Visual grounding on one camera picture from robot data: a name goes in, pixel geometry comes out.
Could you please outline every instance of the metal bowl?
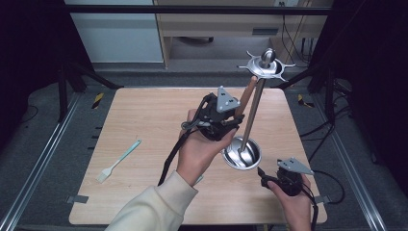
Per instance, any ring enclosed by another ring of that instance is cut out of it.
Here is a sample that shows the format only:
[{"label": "metal bowl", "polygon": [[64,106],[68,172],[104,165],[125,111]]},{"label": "metal bowl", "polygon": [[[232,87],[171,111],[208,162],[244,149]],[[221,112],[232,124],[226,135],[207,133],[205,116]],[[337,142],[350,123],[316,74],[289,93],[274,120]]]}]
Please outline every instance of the metal bowl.
[{"label": "metal bowl", "polygon": [[261,162],[261,149],[253,139],[248,139],[244,151],[241,151],[241,145],[241,136],[233,138],[231,144],[222,150],[222,157],[235,169],[253,169]]}]

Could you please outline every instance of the finger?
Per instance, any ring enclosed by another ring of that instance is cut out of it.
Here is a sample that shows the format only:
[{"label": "finger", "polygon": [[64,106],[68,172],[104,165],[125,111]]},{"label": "finger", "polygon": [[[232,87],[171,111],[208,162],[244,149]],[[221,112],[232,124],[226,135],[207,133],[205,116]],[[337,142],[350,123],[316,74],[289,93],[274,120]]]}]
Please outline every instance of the finger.
[{"label": "finger", "polygon": [[190,109],[187,115],[187,121],[192,121],[192,119],[195,116],[195,112],[197,112],[196,109]]},{"label": "finger", "polygon": [[185,134],[186,133],[186,130],[180,130],[180,134],[179,134],[179,138],[181,138],[181,136],[183,136],[183,134]]},{"label": "finger", "polygon": [[303,184],[305,184],[308,188],[310,188],[311,184],[310,184],[309,179],[306,177],[304,173],[302,173],[301,176],[302,176]]},{"label": "finger", "polygon": [[283,192],[282,189],[277,184],[275,184],[273,181],[268,181],[268,186],[270,190],[276,195],[276,197],[278,197],[280,201],[282,201],[282,198],[284,196],[287,196],[285,192]]},{"label": "finger", "polygon": [[227,134],[225,134],[225,136],[221,140],[223,142],[227,142],[228,144],[230,144],[236,133],[237,133],[237,128],[234,128],[231,131],[229,131]]}]

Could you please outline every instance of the sleeve cuff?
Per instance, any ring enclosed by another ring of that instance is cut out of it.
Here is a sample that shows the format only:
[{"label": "sleeve cuff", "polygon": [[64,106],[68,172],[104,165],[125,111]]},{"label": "sleeve cuff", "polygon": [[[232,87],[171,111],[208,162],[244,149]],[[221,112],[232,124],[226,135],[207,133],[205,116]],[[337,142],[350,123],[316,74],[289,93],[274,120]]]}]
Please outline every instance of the sleeve cuff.
[{"label": "sleeve cuff", "polygon": [[198,191],[192,188],[177,171],[173,171],[161,186],[155,187],[155,190],[167,205],[182,217],[198,194]]}]

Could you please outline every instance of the cabinet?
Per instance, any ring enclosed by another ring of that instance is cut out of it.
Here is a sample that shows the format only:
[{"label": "cabinet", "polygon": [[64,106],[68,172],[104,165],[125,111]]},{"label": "cabinet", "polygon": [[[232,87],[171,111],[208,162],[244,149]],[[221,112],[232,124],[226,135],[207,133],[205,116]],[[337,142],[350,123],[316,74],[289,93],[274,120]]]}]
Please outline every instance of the cabinet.
[{"label": "cabinet", "polygon": [[[156,5],[185,6],[255,6],[272,7],[278,0],[155,0]],[[332,1],[299,0],[298,7],[330,7]],[[326,16],[287,15],[285,24],[292,39],[318,38]],[[286,47],[293,52],[288,35],[283,32],[282,15],[253,14],[157,14],[159,34],[162,43],[165,65],[171,49],[173,37],[269,37],[278,57],[284,63],[289,61]]]},{"label": "cabinet", "polygon": [[[64,0],[66,4],[152,5],[150,0]],[[72,13],[93,63],[162,63],[154,13]]]}]

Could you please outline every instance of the light blue brush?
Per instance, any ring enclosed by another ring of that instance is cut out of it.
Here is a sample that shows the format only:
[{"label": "light blue brush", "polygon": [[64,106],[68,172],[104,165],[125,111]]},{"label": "light blue brush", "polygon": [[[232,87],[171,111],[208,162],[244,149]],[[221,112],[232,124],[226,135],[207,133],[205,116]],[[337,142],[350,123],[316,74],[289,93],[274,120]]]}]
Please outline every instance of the light blue brush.
[{"label": "light blue brush", "polygon": [[133,143],[133,145],[129,147],[129,149],[123,153],[123,155],[111,167],[103,169],[101,173],[99,173],[98,177],[96,177],[96,180],[99,181],[99,183],[104,182],[112,174],[114,167],[123,161],[123,159],[125,159],[125,157],[127,157],[137,146],[139,146],[140,143],[141,140],[137,140],[135,143]]}]

